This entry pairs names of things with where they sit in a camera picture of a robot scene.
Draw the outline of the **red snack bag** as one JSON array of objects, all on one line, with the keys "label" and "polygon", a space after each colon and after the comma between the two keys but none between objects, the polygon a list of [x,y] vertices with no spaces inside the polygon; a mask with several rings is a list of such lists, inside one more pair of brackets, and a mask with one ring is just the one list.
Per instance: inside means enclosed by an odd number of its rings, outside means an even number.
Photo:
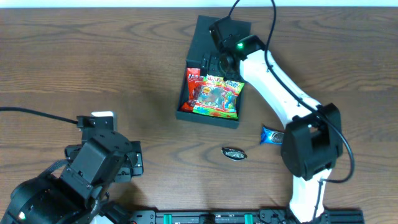
[{"label": "red snack bag", "polygon": [[181,111],[188,113],[193,111],[203,83],[203,76],[201,76],[200,73],[201,70],[199,68],[187,68],[188,100],[180,107]]}]

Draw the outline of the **green Haribo gummy bag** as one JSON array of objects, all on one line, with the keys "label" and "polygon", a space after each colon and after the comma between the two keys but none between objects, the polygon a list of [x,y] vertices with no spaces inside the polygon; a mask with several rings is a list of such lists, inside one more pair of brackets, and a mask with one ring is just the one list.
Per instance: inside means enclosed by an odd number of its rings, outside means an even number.
[{"label": "green Haribo gummy bag", "polygon": [[207,75],[203,79],[193,112],[226,119],[238,119],[237,97],[244,83]]}]

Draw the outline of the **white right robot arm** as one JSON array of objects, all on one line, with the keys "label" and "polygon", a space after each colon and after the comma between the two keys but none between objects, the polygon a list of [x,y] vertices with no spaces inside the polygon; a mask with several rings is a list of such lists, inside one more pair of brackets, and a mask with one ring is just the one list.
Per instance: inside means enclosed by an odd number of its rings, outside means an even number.
[{"label": "white right robot arm", "polygon": [[209,32],[220,55],[219,69],[251,84],[284,125],[281,156],[293,175],[289,210],[294,220],[327,223],[325,183],[332,181],[329,176],[346,144],[338,108],[323,106],[302,91],[276,64],[269,44],[242,35],[229,16],[214,21]]}]

